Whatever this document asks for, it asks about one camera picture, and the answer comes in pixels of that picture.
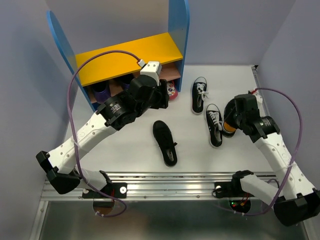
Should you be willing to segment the orange sneaker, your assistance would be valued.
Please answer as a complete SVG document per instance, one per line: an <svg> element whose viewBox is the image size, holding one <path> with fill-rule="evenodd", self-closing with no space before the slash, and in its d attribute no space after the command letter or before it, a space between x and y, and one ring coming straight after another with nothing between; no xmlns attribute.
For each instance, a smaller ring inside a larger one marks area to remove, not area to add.
<svg viewBox="0 0 320 240"><path fill-rule="evenodd" d="M226 132L226 133L234 133L237 129L230 126L226 121L223 122L223 130Z"/></svg>

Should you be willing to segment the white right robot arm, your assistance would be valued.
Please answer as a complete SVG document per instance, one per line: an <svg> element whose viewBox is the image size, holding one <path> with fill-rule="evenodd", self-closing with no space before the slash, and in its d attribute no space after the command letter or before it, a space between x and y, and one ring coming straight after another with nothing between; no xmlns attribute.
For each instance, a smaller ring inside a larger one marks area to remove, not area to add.
<svg viewBox="0 0 320 240"><path fill-rule="evenodd" d="M231 181L217 182L212 193L214 197L240 198L249 194L270 205L286 227L319 214L320 191L296 164L275 121L270 116L260 115L255 95L240 94L230 100L224 111L224 122L250 137L281 184L274 187L249 170L237 171Z"/></svg>

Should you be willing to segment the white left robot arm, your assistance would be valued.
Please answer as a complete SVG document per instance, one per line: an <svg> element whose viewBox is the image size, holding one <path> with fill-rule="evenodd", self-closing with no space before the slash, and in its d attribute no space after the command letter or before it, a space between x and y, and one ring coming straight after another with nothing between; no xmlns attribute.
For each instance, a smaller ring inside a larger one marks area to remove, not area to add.
<svg viewBox="0 0 320 240"><path fill-rule="evenodd" d="M131 81L127 90L99 105L76 136L49 152L40 151L36 159L59 194L83 188L106 197L111 193L110 178L102 170L77 169L79 161L101 141L133 123L148 109L166 109L168 104L166 80L156 83L152 77L140 75Z"/></svg>

